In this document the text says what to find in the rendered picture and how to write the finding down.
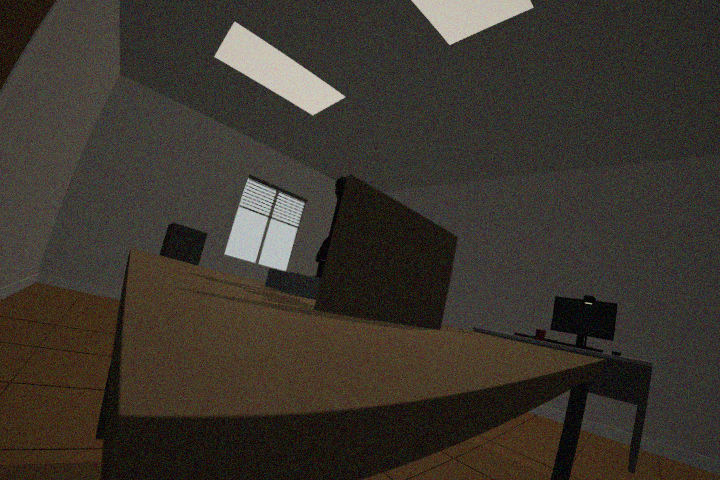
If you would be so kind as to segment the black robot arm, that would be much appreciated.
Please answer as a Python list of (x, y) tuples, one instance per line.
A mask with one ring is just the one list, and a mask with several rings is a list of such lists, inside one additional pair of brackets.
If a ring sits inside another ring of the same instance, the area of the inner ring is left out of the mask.
[[(332, 220), (332, 224), (331, 224), (329, 236), (323, 241), (322, 246), (320, 247), (320, 249), (319, 249), (319, 251), (318, 251), (318, 253), (317, 253), (317, 255), (316, 255), (315, 262), (319, 262), (319, 263), (318, 263), (317, 272), (316, 272), (316, 278), (321, 278), (321, 277), (322, 277), (322, 273), (323, 273), (323, 269), (324, 269), (324, 265), (325, 265), (325, 261), (326, 261), (326, 257), (327, 257), (327, 253), (328, 253), (328, 249), (329, 249), (329, 246), (330, 246), (330, 242), (331, 242), (331, 238), (332, 238), (332, 234), (333, 234), (333, 230), (334, 230), (334, 226), (335, 226), (335, 222), (336, 222), (336, 218), (337, 218), (339, 206), (340, 206), (340, 203), (341, 203), (341, 199), (342, 199), (344, 187), (345, 187), (345, 184), (346, 184), (346, 180), (347, 180), (347, 178), (341, 177), (340, 179), (337, 179), (336, 184), (335, 184), (335, 187), (336, 187), (335, 193), (336, 193), (336, 196), (337, 196), (337, 203), (336, 203), (336, 207), (335, 207), (335, 212), (334, 212), (334, 216), (333, 216), (333, 220)], [(321, 260), (320, 260), (320, 259), (321, 259)], [(325, 261), (323, 261), (323, 260), (325, 260)]]

